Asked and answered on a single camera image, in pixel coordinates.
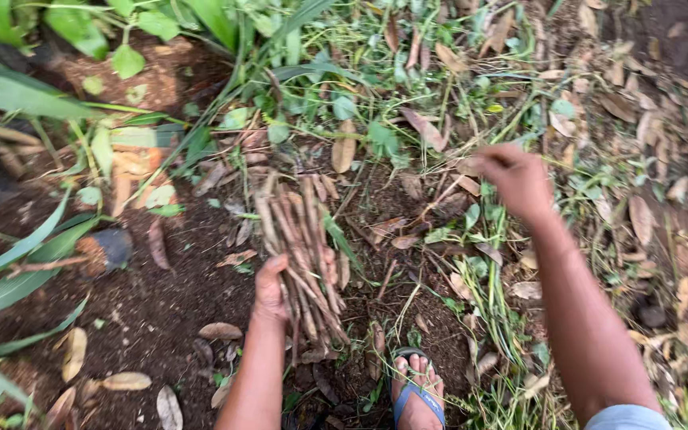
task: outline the left hand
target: left hand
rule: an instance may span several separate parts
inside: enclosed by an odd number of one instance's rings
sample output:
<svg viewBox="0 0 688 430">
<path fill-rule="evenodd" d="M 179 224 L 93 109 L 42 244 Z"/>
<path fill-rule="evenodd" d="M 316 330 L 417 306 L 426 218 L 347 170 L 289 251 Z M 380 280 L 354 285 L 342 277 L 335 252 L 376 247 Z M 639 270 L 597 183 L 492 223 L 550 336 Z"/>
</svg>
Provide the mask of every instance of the left hand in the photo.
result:
<svg viewBox="0 0 688 430">
<path fill-rule="evenodd" d="M 280 256 L 268 259 L 256 275 L 256 298 L 254 300 L 254 312 L 259 315 L 268 315 L 282 319 L 288 319 L 283 293 L 281 292 L 280 273 L 288 267 L 288 256 Z"/>
</svg>

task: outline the dry leaf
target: dry leaf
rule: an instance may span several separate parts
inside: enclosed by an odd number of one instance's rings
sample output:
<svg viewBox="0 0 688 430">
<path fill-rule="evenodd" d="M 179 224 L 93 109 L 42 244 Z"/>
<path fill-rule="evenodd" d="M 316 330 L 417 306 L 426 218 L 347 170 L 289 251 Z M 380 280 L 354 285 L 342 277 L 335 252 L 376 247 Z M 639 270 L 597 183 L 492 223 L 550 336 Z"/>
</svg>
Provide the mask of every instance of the dry leaf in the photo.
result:
<svg viewBox="0 0 688 430">
<path fill-rule="evenodd" d="M 212 323 L 198 330 L 198 335 L 208 340 L 235 340 L 243 337 L 243 332 L 232 324 Z"/>
<path fill-rule="evenodd" d="M 225 403 L 227 395 L 230 394 L 230 387 L 233 386 L 233 380 L 235 380 L 235 378 L 233 378 L 232 376 L 228 377 L 227 383 L 217 388 L 216 393 L 214 393 L 214 395 L 211 396 L 211 407 L 213 409 L 221 408 L 222 405 Z"/>
<path fill-rule="evenodd" d="M 177 402 L 177 395 L 169 386 L 165 385 L 160 389 L 155 406 L 158 410 L 160 426 L 164 430 L 182 430 L 180 403 Z"/>
<path fill-rule="evenodd" d="M 631 224 L 639 242 L 646 246 L 652 240 L 652 227 L 655 225 L 655 215 L 649 210 L 647 202 L 641 196 L 631 197 L 628 201 Z"/>
<path fill-rule="evenodd" d="M 371 322 L 368 339 L 365 344 L 368 350 L 365 352 L 365 365 L 368 367 L 368 375 L 375 381 L 381 378 L 381 358 L 386 348 L 384 329 L 376 321 Z"/>
<path fill-rule="evenodd" d="M 417 174 L 403 173 L 400 175 L 402 187 L 413 200 L 424 200 L 424 186 Z"/>
<path fill-rule="evenodd" d="M 442 152 L 445 149 L 447 142 L 443 139 L 440 131 L 425 116 L 408 108 L 400 108 L 400 112 L 421 135 L 421 140 L 432 145 L 434 151 Z"/>
<path fill-rule="evenodd" d="M 339 126 L 339 133 L 353 135 L 357 132 L 355 123 L 351 119 L 345 119 Z M 331 165 L 337 173 L 344 173 L 349 170 L 352 160 L 355 159 L 357 150 L 357 140 L 353 137 L 340 137 L 333 142 L 331 151 Z"/>
<path fill-rule="evenodd" d="M 461 61 L 460 58 L 458 58 L 452 49 L 437 42 L 434 44 L 434 50 L 436 51 L 440 61 L 442 61 L 451 72 L 459 74 L 466 71 L 466 65 Z"/>
<path fill-rule="evenodd" d="M 400 49 L 400 41 L 397 39 L 397 19 L 395 14 L 389 15 L 387 26 L 384 29 L 384 39 L 387 40 L 387 45 L 389 45 L 392 54 L 396 54 Z"/>
<path fill-rule="evenodd" d="M 133 391 L 146 389 L 153 383 L 148 375 L 137 372 L 122 372 L 108 376 L 101 384 L 105 389 L 112 391 Z"/>
<path fill-rule="evenodd" d="M 171 269 L 169 259 L 166 258 L 166 244 L 164 243 L 164 226 L 160 218 L 156 218 L 148 229 L 148 245 L 156 266 L 164 270 Z"/>
<path fill-rule="evenodd" d="M 599 11 L 607 9 L 607 4 L 602 0 L 586 0 L 586 5 L 591 9 L 597 9 Z"/>
<path fill-rule="evenodd" d="M 588 33 L 588 35 L 597 37 L 598 36 L 598 26 L 596 25 L 596 15 L 593 15 L 593 11 L 588 7 L 586 2 L 583 2 L 578 7 L 578 20 L 580 22 L 580 28 Z"/>
<path fill-rule="evenodd" d="M 458 273 L 450 273 L 450 288 L 453 288 L 455 295 L 457 295 L 459 298 L 467 301 L 474 300 L 472 290 L 466 286 L 463 278 Z"/>
<path fill-rule="evenodd" d="M 623 86 L 623 83 L 625 83 L 623 62 L 616 61 L 611 67 L 604 71 L 602 76 L 612 85 Z"/>
<path fill-rule="evenodd" d="M 464 190 L 469 191 L 474 197 L 479 197 L 479 184 L 477 184 L 477 182 L 474 181 L 472 178 L 460 174 L 451 174 L 450 177 L 453 179 L 454 182 L 458 181 L 458 185 L 460 185 L 461 188 L 463 188 Z"/>
<path fill-rule="evenodd" d="M 626 122 L 636 122 L 636 113 L 631 105 L 617 94 L 605 94 L 598 98 L 604 109 Z"/>
<path fill-rule="evenodd" d="M 242 264 L 243 262 L 252 259 L 254 256 L 256 256 L 256 251 L 254 251 L 253 249 L 249 249 L 247 251 L 238 252 L 236 254 L 230 254 L 229 256 L 226 256 L 225 259 L 223 259 L 221 262 L 216 263 L 216 266 L 237 266 L 238 264 Z"/>
<path fill-rule="evenodd" d="M 398 236 L 395 239 L 392 239 L 391 244 L 397 249 L 408 249 L 418 243 L 420 240 L 421 238 L 416 234 L 407 234 L 405 236 Z"/>
<path fill-rule="evenodd" d="M 506 39 L 508 38 L 508 32 L 511 30 L 511 26 L 514 25 L 514 9 L 510 8 L 505 14 L 498 20 L 498 23 L 492 27 L 490 38 L 485 41 L 482 47 L 479 49 L 478 58 L 482 58 L 487 54 L 487 51 L 492 48 L 493 51 L 501 54 L 503 48 L 506 46 Z"/>
<path fill-rule="evenodd" d="M 63 381 L 69 382 L 79 373 L 86 356 L 86 332 L 79 327 L 73 328 L 66 340 L 63 358 Z"/>
<path fill-rule="evenodd" d="M 543 290 L 540 282 L 526 281 L 517 282 L 511 286 L 511 294 L 525 300 L 540 300 L 543 298 Z"/>
<path fill-rule="evenodd" d="M 564 70 L 546 70 L 545 72 L 540 72 L 537 77 L 545 80 L 562 79 L 564 77 Z"/>
<path fill-rule="evenodd" d="M 429 334 L 429 326 L 426 325 L 426 321 L 424 321 L 424 317 L 421 315 L 421 313 L 416 314 L 416 325 L 418 328 L 420 328 L 424 333 Z"/>
<path fill-rule="evenodd" d="M 577 129 L 577 125 L 570 121 L 566 115 L 560 113 L 553 113 L 548 111 L 548 118 L 551 126 L 554 127 L 562 136 L 572 137 L 573 133 Z"/>
<path fill-rule="evenodd" d="M 44 418 L 44 430 L 59 430 L 70 414 L 76 400 L 76 387 L 70 387 L 55 400 L 54 405 Z"/>
</svg>

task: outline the flip-flop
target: flip-flop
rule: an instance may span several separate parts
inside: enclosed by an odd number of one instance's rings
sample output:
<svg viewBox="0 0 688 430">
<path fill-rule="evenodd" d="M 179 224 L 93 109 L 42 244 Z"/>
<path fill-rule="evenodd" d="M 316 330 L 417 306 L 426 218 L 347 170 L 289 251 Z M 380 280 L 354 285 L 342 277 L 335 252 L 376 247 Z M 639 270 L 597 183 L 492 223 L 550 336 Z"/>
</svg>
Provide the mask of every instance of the flip-flop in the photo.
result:
<svg viewBox="0 0 688 430">
<path fill-rule="evenodd" d="M 402 347 L 397 349 L 393 356 L 392 356 L 392 366 L 395 366 L 395 360 L 397 357 L 405 357 L 406 359 L 409 359 L 409 357 L 413 354 L 418 354 L 418 357 L 425 357 L 427 360 L 429 359 L 426 354 L 424 354 L 424 351 L 414 348 L 414 347 Z M 393 370 L 391 375 L 391 379 L 389 380 L 389 397 L 391 398 L 391 382 L 392 380 L 397 378 L 396 372 Z M 407 382 L 405 386 L 402 387 L 402 390 L 400 391 L 400 396 L 397 396 L 397 400 L 395 401 L 395 404 L 393 406 L 393 409 L 395 410 L 395 428 L 397 428 L 397 423 L 400 421 L 400 416 L 402 416 L 402 411 L 405 409 L 405 404 L 407 404 L 408 398 L 410 398 L 411 393 L 416 393 L 416 395 L 424 401 L 424 403 L 429 406 L 429 408 L 434 412 L 434 415 L 440 420 L 440 423 L 442 424 L 442 427 L 445 428 L 445 412 L 440 406 L 439 403 L 437 403 L 436 399 L 434 396 L 426 391 L 424 387 L 417 386 L 412 379 L 410 379 L 410 375 L 407 376 Z"/>
</svg>

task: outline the grass blade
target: grass blade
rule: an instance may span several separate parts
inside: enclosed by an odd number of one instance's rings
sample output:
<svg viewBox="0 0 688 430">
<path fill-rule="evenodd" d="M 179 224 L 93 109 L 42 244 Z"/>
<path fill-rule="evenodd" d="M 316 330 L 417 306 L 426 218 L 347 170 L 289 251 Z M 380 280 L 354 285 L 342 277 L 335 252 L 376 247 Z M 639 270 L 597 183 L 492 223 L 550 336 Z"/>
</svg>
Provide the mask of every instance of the grass blade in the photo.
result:
<svg viewBox="0 0 688 430">
<path fill-rule="evenodd" d="M 16 242 L 9 251 L 0 255 L 0 271 L 31 251 L 44 239 L 47 239 L 63 217 L 65 206 L 68 203 L 68 196 L 70 196 L 70 191 L 65 192 L 65 196 L 63 196 L 63 201 L 61 201 L 60 206 L 52 212 L 52 215 L 50 215 L 39 228 L 31 233 L 30 236 Z"/>
<path fill-rule="evenodd" d="M 0 357 L 5 356 L 7 354 L 13 353 L 16 350 L 20 350 L 24 347 L 27 347 L 28 345 L 35 344 L 39 340 L 46 339 L 47 337 L 52 336 L 53 334 L 57 333 L 58 331 L 63 331 L 65 330 L 75 319 L 76 317 L 79 316 L 81 311 L 84 310 L 84 306 L 86 305 L 86 301 L 89 300 L 85 298 L 79 306 L 71 313 L 71 315 L 68 315 L 68 318 L 66 318 L 60 325 L 57 327 L 54 327 L 52 330 L 45 331 L 40 334 L 35 334 L 33 336 L 26 337 L 24 339 L 20 340 L 13 340 L 12 342 L 7 342 L 5 344 L 0 344 Z"/>
</svg>

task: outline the twig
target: twig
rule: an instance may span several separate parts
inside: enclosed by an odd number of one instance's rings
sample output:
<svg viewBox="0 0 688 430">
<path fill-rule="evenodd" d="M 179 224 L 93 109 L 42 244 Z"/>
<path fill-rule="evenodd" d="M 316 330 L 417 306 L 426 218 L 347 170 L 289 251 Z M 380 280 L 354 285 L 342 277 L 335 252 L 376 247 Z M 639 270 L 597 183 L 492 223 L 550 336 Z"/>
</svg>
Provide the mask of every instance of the twig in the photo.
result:
<svg viewBox="0 0 688 430">
<path fill-rule="evenodd" d="M 384 297 L 384 290 L 387 289 L 387 284 L 389 283 L 389 279 L 391 278 L 391 273 L 395 270 L 396 265 L 397 260 L 392 259 L 392 262 L 389 264 L 389 269 L 387 269 L 387 276 L 384 277 L 384 281 L 381 283 L 381 288 L 378 289 L 378 295 L 376 296 L 376 300 L 381 300 L 381 298 Z"/>
</svg>

